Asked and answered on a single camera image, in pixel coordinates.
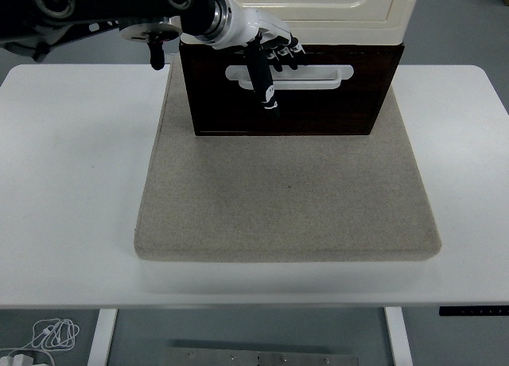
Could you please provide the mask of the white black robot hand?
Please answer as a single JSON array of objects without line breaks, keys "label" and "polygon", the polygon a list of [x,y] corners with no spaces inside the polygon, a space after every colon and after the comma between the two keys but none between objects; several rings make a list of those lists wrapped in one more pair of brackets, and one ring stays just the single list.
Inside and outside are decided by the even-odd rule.
[{"label": "white black robot hand", "polygon": [[296,70],[305,63],[305,50],[285,22],[234,0],[215,0],[212,23],[196,39],[217,50],[241,52],[255,95],[268,115],[279,117],[271,69],[281,72],[286,64]]}]

